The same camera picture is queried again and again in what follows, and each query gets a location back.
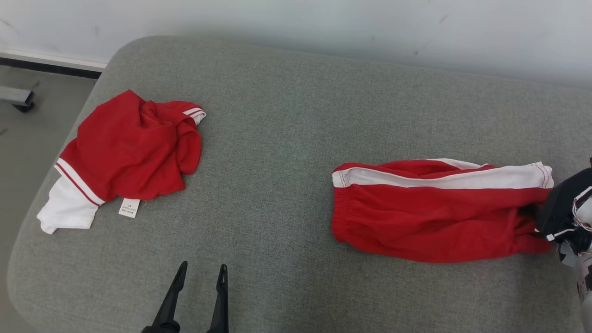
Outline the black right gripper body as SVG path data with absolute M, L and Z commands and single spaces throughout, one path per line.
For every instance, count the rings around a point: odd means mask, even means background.
M 576 230 L 591 232 L 591 191 L 591 167 L 556 184 L 542 206 L 536 230 L 549 241 Z

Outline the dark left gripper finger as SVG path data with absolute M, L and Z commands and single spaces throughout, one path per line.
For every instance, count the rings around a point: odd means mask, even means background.
M 179 293 L 184 288 L 187 266 L 187 261 L 180 264 L 152 325 L 144 327 L 142 333 L 180 332 L 180 324 L 175 320 L 175 311 Z
M 228 267 L 222 264 L 216 279 L 216 303 L 207 333 L 228 333 L 229 331 Z

